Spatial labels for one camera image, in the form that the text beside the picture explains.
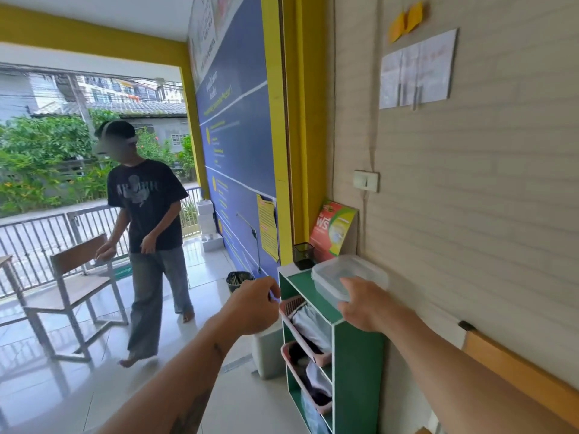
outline roof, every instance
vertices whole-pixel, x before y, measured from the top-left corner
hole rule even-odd
[[[88,103],[88,108],[103,109],[117,113],[121,118],[130,117],[186,117],[184,103],[164,103],[157,101]],[[53,117],[80,115],[74,102],[60,105],[56,102],[43,106],[33,114],[33,117]]]

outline chair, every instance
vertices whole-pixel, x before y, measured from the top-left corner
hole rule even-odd
[[[21,292],[18,296],[21,300],[22,307],[33,324],[36,337],[39,339],[41,346],[46,354],[54,360],[73,361],[73,362],[90,362],[91,356],[89,346],[94,343],[100,335],[105,333],[112,326],[127,326],[128,318],[120,297],[119,288],[116,284],[115,274],[111,262],[106,264],[106,276],[88,275],[84,265],[90,262],[97,250],[105,243],[104,234],[90,239],[75,247],[69,248],[50,258],[54,270],[54,277],[57,286],[48,288],[38,294],[25,298]],[[83,272],[79,275],[64,277],[69,271],[78,267],[83,267]],[[90,298],[105,286],[111,285],[116,302],[119,306],[122,321],[98,320],[97,314],[90,301]],[[84,339],[81,328],[76,320],[74,308],[86,303],[90,317],[93,323],[101,327],[91,337]],[[39,313],[61,313],[68,316],[76,339],[79,342],[79,348],[73,354],[58,354],[50,341]]]

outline fence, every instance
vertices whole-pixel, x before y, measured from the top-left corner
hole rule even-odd
[[[195,203],[201,200],[201,189],[187,191],[181,201],[183,236],[200,232]],[[110,237],[115,226],[118,208],[101,205],[59,215],[44,216],[0,226],[0,253],[12,255],[14,268],[24,289],[54,281],[50,256],[91,239],[99,234]],[[117,245],[116,260],[128,255],[128,233]],[[81,272],[81,269],[69,274]],[[13,294],[3,271],[0,272],[0,299]]]

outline black trash can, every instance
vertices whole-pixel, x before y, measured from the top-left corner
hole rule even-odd
[[[253,280],[254,277],[247,271],[232,271],[227,275],[225,281],[229,287],[229,291],[233,293],[246,280]]]

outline yellow paper notice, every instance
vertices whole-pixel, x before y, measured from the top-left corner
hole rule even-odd
[[[261,248],[278,262],[280,254],[277,246],[275,204],[265,201],[260,195],[257,195],[257,209],[259,213],[259,231],[261,232]]]

